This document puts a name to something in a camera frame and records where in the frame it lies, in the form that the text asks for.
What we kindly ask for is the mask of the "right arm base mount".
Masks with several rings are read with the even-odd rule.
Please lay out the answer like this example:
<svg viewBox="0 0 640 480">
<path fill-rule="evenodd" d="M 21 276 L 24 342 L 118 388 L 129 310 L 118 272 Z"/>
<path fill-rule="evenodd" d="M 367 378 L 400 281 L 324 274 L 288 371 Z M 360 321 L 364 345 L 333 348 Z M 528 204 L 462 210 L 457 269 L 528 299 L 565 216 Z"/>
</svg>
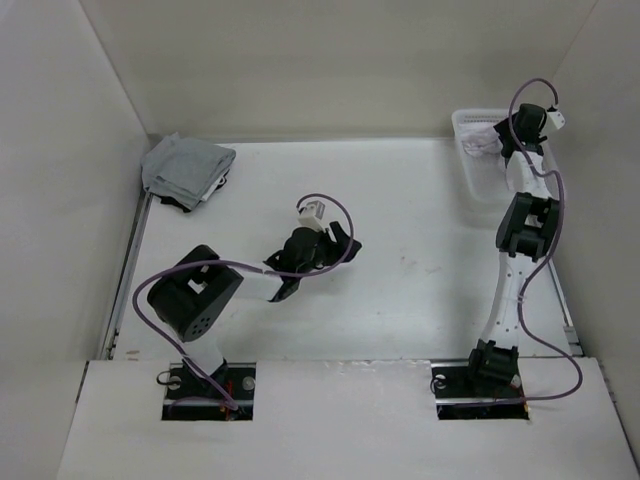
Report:
<svg viewBox="0 0 640 480">
<path fill-rule="evenodd" d="M 528 420 L 523 390 L 492 381 L 473 381 L 466 361 L 431 364 L 430 389 L 439 420 Z"/>
</svg>

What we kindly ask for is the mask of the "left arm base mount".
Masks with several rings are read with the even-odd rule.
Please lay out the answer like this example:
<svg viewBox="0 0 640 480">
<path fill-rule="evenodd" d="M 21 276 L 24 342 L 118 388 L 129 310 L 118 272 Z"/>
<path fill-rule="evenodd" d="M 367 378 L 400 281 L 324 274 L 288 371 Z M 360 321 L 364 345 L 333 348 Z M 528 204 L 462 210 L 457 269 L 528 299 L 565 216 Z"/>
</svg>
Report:
<svg viewBox="0 0 640 480">
<path fill-rule="evenodd" d="M 209 382 L 195 375 L 182 363 L 172 363 L 156 376 L 164 388 L 163 421 L 252 421 L 256 392 L 255 363 L 227 363 L 214 379 L 237 403 L 229 409 L 226 398 Z"/>
</svg>

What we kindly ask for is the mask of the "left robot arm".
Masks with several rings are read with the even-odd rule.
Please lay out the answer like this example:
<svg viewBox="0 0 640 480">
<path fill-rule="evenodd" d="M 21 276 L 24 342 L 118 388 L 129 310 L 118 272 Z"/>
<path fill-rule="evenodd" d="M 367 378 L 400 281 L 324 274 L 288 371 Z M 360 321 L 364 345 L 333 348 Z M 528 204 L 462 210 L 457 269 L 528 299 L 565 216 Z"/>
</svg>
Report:
<svg viewBox="0 0 640 480">
<path fill-rule="evenodd" d="M 339 222 L 327 228 L 302 224 L 264 261 L 264 268 L 224 261 L 209 246 L 198 245 L 160 275 L 147 304 L 172 333 L 169 340 L 183 357 L 190 386 L 206 399 L 226 388 L 228 362 L 202 338 L 234 298 L 280 303 L 298 292 L 304 278 L 355 259 L 362 243 Z"/>
</svg>

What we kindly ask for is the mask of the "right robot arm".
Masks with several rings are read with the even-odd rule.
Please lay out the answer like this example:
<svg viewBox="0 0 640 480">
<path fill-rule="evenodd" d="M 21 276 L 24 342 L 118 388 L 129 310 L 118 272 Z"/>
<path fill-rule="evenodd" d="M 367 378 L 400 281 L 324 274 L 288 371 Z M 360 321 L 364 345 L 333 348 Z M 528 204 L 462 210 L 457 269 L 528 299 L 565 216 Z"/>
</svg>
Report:
<svg viewBox="0 0 640 480">
<path fill-rule="evenodd" d="M 521 386 L 522 289 L 549 253 L 560 217 L 560 202 L 543 177 L 546 119 L 542 107 L 524 103 L 495 126 L 515 193 L 496 234 L 499 273 L 489 319 L 463 373 L 466 388 L 479 396 L 501 397 L 505 390 Z"/>
</svg>

